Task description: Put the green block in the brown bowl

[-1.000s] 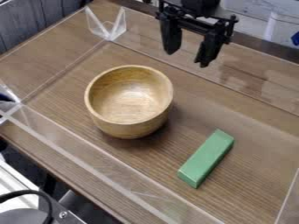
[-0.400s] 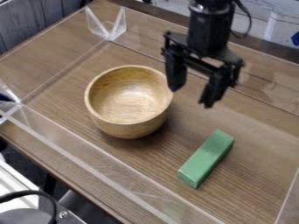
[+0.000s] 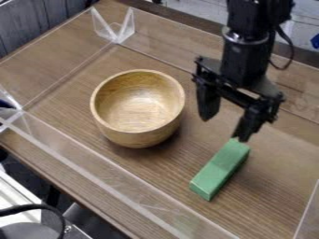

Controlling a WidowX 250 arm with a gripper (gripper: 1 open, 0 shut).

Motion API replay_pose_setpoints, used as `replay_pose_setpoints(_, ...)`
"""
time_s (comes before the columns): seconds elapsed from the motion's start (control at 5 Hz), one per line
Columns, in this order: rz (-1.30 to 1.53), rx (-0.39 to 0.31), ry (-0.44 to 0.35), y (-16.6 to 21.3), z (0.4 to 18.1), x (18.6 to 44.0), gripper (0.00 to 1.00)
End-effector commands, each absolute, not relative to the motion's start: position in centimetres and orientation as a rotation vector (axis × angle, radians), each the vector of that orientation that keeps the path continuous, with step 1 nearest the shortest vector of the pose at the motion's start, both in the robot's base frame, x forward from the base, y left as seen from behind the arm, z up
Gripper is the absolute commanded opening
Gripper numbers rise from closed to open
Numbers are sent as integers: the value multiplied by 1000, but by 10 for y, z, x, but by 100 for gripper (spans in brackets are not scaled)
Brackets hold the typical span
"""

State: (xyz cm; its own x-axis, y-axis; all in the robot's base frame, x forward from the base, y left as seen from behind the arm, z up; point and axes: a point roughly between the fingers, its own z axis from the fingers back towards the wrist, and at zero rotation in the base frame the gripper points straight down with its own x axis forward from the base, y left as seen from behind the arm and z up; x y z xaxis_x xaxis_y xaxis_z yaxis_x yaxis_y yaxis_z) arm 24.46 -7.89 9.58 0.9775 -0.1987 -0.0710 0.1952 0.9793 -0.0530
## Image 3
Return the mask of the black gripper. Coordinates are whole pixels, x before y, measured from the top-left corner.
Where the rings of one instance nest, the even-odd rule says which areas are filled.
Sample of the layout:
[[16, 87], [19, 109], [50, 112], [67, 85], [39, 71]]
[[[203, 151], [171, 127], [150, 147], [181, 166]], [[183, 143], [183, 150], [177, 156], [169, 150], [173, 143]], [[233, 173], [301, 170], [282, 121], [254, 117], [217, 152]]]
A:
[[193, 81], [198, 87], [198, 114], [203, 121], [209, 121], [219, 112], [222, 99], [242, 107], [245, 114], [233, 137], [246, 143], [265, 122], [277, 121], [279, 107], [286, 101], [285, 94], [266, 75], [237, 81], [222, 74], [221, 60], [199, 56], [195, 64]]

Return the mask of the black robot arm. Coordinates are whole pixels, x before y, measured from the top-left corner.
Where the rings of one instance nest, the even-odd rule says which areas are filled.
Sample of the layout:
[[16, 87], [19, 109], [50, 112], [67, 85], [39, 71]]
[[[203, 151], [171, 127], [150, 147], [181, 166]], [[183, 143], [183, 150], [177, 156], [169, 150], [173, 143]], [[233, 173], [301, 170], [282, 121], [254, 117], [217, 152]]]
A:
[[281, 24], [291, 19], [293, 0], [227, 0], [229, 20], [223, 27], [222, 58], [197, 58], [194, 82], [198, 113], [210, 120], [227, 99], [245, 109], [234, 137], [247, 142], [265, 123], [278, 119], [285, 93], [267, 77], [275, 39], [290, 37]]

